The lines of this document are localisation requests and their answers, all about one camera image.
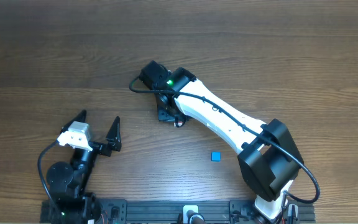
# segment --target black cable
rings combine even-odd
[[[172,91],[171,90],[136,90],[136,89],[133,89],[133,85],[136,82],[136,80],[138,80],[138,79],[139,79],[139,76],[136,77],[135,79],[133,79],[133,81],[131,81],[131,84],[129,85],[129,89],[131,91],[135,92],[135,93],[184,95],[184,96],[190,96],[190,97],[193,97],[193,98],[197,98],[199,100],[202,100],[204,103],[207,102],[207,103],[213,105],[216,109],[218,109],[220,112],[224,113],[226,116],[228,116],[230,119],[232,119],[236,124],[238,124],[240,127],[242,127],[243,131],[248,131],[251,134],[253,134],[254,136],[256,136],[257,138],[259,138],[259,139],[263,140],[264,142],[266,142],[268,144],[271,144],[272,146],[276,147],[282,153],[284,153],[289,158],[291,158],[293,161],[295,161],[298,164],[298,166],[300,166],[306,172],[306,174],[308,174],[308,176],[310,177],[310,179],[313,182],[314,187],[316,189],[316,194],[314,195],[314,198],[311,199],[311,200],[304,200],[304,199],[298,198],[298,197],[292,195],[290,192],[286,191],[288,196],[290,196],[294,200],[296,200],[298,202],[301,202],[301,203],[314,203],[320,197],[320,186],[318,185],[317,180],[314,177],[314,175],[310,172],[310,170],[305,165],[303,165],[295,156],[291,155],[289,152],[287,152],[285,149],[283,149],[277,143],[271,141],[270,139],[265,138],[261,134],[253,131],[252,129],[248,128],[246,125],[242,124],[239,120],[237,120],[235,117],[233,117],[231,114],[229,114],[226,110],[221,108],[216,103],[214,103],[211,100],[205,98],[205,96],[198,96],[198,95],[194,95],[194,94],[191,94],[191,93],[184,93],[184,92],[180,92],[180,91],[173,91],[173,90]]]
[[[47,146],[41,153],[40,153],[40,156],[38,157],[38,173],[40,175],[40,179],[41,179],[41,183],[42,183],[42,186],[44,187],[47,195],[48,195],[48,198],[49,198],[49,201],[50,203],[55,207],[58,215],[60,216],[60,211],[59,211],[59,208],[56,206],[56,203],[55,201],[53,201],[52,197],[50,196],[50,193],[49,193],[49,190],[48,190],[48,187],[47,187],[47,183],[45,182],[45,179],[44,179],[44,176],[42,175],[42,167],[41,167],[41,160],[43,158],[43,156],[45,155],[45,153],[47,153],[47,151],[49,149],[51,149],[52,147],[54,147],[57,143],[57,140],[55,140],[53,143],[51,143],[49,146]]]

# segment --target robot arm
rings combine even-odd
[[[177,122],[178,118],[181,118],[185,122],[189,118],[197,119],[235,150],[243,179],[257,194],[254,207],[266,219],[271,222],[275,220],[286,203],[284,191],[290,188],[300,167],[276,147],[271,146],[262,154],[260,150],[267,143],[257,138],[255,133],[284,147],[303,163],[287,127],[277,119],[265,124],[241,113],[212,94],[199,79],[184,68],[178,68],[171,73],[164,66],[151,61],[142,69],[139,79],[152,90],[152,93],[156,93],[159,120]],[[245,124],[254,133],[244,130],[227,114],[203,99],[214,102],[215,106]]]

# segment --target blue block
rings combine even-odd
[[[221,160],[221,152],[212,152],[212,161],[219,162]]]

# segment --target wooden tabletop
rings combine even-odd
[[[353,0],[0,0],[0,222],[39,221],[37,158],[82,109],[99,141],[121,117],[122,150],[100,157],[89,181],[97,197],[255,198],[222,139],[195,120],[158,122],[154,96],[128,90],[151,60],[188,69],[249,116],[284,122],[321,186],[317,221],[358,222]],[[72,152],[53,148],[44,173]],[[303,172],[290,190],[314,195]]]

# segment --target small blue square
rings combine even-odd
[[[212,152],[212,161],[219,162],[221,160],[220,152]]]

